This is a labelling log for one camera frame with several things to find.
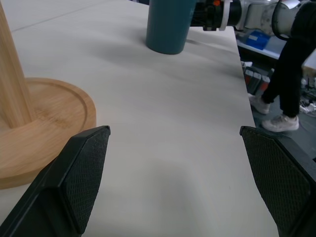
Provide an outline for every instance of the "shoe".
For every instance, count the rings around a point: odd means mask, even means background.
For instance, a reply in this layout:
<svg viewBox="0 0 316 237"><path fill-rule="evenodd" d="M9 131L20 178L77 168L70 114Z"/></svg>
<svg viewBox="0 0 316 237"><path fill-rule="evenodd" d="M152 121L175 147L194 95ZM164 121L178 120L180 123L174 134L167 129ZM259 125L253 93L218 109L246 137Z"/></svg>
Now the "shoe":
<svg viewBox="0 0 316 237"><path fill-rule="evenodd" d="M286 115L277 116L271 120L262 122L262 126L272 132L295 131L299 128L298 116L290 118Z"/></svg>
<svg viewBox="0 0 316 237"><path fill-rule="evenodd" d="M265 102L263 102L261 96L248 94L248 98L250 101L250 105L253 106L259 113L263 115L267 115L269 113L270 104L266 104Z"/></svg>

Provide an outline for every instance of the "round wooden tray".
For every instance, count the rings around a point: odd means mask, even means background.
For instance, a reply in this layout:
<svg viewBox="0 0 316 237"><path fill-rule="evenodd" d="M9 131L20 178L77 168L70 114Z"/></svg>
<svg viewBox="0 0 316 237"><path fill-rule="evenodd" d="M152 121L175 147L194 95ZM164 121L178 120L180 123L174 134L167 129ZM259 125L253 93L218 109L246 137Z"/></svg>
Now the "round wooden tray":
<svg viewBox="0 0 316 237"><path fill-rule="evenodd" d="M96 125L93 101L83 90L54 79L26 82L37 119L11 129L0 117L0 189L32 182L71 136Z"/></svg>

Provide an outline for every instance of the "teal cup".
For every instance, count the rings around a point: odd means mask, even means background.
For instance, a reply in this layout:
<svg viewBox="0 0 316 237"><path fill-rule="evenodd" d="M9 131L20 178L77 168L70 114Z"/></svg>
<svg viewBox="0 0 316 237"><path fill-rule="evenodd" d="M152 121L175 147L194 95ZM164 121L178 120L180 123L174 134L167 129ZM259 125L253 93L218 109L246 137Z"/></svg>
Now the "teal cup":
<svg viewBox="0 0 316 237"><path fill-rule="evenodd" d="M146 46L164 54L181 53L196 0L150 0Z"/></svg>

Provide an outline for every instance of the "white table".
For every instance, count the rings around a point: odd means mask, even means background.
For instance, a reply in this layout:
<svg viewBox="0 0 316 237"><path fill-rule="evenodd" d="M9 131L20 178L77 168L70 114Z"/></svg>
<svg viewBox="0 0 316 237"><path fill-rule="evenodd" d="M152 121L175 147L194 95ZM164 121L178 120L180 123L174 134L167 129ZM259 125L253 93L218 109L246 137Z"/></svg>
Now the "white table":
<svg viewBox="0 0 316 237"><path fill-rule="evenodd" d="M25 75L81 87L111 126L84 236L277 237L238 134L254 121L233 29L163 55L144 45L147 6L83 2L3 7ZM0 191L0 222L26 188Z"/></svg>

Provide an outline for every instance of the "wooden stand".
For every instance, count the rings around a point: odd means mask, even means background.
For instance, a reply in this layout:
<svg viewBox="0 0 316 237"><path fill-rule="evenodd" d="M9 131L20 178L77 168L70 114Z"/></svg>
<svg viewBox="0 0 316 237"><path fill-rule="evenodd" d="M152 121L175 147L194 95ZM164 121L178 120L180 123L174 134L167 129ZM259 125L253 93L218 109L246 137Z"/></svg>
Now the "wooden stand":
<svg viewBox="0 0 316 237"><path fill-rule="evenodd" d="M78 87L25 80L0 3L0 189L32 182L71 136L95 125L93 101Z"/></svg>

